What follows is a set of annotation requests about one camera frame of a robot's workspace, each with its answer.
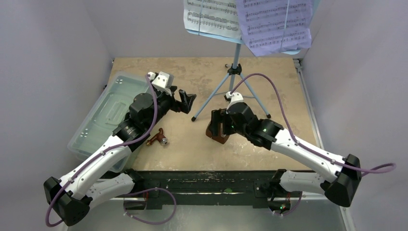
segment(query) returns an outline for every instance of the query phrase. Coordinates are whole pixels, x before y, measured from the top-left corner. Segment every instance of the gray wall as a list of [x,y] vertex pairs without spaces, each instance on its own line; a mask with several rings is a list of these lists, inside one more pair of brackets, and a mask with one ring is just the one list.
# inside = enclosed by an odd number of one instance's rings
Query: gray wall
[[360,184],[351,207],[359,231],[408,226],[407,9],[406,0],[338,0],[304,59],[326,149],[365,168],[397,163]]
[[[313,37],[333,2],[326,0],[319,5],[311,24]],[[192,35],[184,29],[183,0],[84,0],[84,3],[113,57],[234,56],[234,43]],[[303,57],[305,53],[306,50],[301,51],[294,57]],[[253,55],[242,46],[241,56]]]
[[110,56],[81,0],[2,0],[0,29],[1,230],[45,230],[42,184],[79,163],[66,145]]

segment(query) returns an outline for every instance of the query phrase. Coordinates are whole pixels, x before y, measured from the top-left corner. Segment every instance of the table top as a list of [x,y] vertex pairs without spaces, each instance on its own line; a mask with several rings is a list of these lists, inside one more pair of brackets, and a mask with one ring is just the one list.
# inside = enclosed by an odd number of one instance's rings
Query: table top
[[[203,58],[115,58],[110,79],[117,71],[144,76],[147,72],[167,72],[174,75],[173,85],[188,94],[197,94],[191,112],[186,115],[169,111],[153,128],[151,135],[163,128],[169,139],[165,147],[155,142],[143,145],[133,163],[135,170],[307,170],[306,166],[280,153],[255,147],[238,134],[231,135],[225,144],[211,140],[205,130],[211,119],[211,110],[226,108],[223,95],[217,95],[208,103],[195,122],[191,117],[217,87],[227,73],[225,64],[232,57]],[[311,119],[302,87],[291,58],[251,57],[240,58],[243,75],[262,73],[272,79],[278,88],[283,107],[293,132],[299,138],[316,144]],[[241,78],[235,77],[235,84]],[[228,79],[218,92],[227,91]],[[251,77],[248,83],[269,110],[272,120],[286,127],[277,97],[272,86],[262,77]],[[237,90],[251,96],[242,84]],[[258,118],[266,118],[255,99],[245,98]]]

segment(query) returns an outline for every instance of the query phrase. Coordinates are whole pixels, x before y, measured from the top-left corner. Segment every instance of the plastic container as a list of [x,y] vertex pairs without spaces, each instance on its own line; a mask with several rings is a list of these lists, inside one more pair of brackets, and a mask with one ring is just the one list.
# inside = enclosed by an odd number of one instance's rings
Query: plastic container
[[[68,149],[74,152],[78,159],[86,160],[105,143],[122,122],[135,96],[147,92],[148,89],[149,85],[144,77],[117,72],[75,132]],[[118,161],[110,171],[120,172],[127,163],[130,167],[139,151],[140,148]]]

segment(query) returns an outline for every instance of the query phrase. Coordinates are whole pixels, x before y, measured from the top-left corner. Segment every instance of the musical notes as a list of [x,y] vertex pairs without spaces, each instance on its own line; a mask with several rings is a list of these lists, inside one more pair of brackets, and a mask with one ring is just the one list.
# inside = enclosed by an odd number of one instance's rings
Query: musical notes
[[255,56],[309,48],[313,0],[236,0],[242,39]]
[[184,0],[186,29],[241,38],[235,0]]

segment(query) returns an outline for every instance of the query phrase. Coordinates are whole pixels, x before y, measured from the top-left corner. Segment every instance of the robotic arm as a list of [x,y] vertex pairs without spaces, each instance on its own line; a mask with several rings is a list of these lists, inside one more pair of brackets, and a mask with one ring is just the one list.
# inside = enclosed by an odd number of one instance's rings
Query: robotic arm
[[277,175],[280,185],[278,190],[319,193],[337,205],[345,207],[351,205],[361,181],[361,172],[334,163],[336,161],[360,167],[357,157],[350,154],[344,158],[296,137],[296,140],[307,148],[327,155],[331,160],[328,161],[300,147],[282,125],[270,119],[258,119],[238,92],[232,94],[227,92],[225,99],[229,101],[226,109],[211,112],[211,122],[206,131],[207,136],[220,143],[225,143],[229,135],[238,133],[255,146],[287,155],[315,171],[280,170],[280,174]]
[[[174,98],[177,87],[172,86],[174,78],[172,75],[164,72],[148,74],[155,88],[154,94],[157,95],[156,123],[169,110],[186,114],[191,110],[195,94],[186,94],[185,91],[179,90],[181,101],[177,101]],[[54,201],[52,208],[67,226],[80,222],[89,210],[104,201],[144,189],[142,177],[134,170],[125,171],[101,183],[95,182],[116,162],[130,155],[144,143],[149,134],[139,142],[122,146],[124,142],[134,141],[148,132],[153,114],[152,95],[148,93],[137,95],[129,106],[124,121],[94,154],[61,178],[50,177],[44,182],[47,202],[51,204]]]

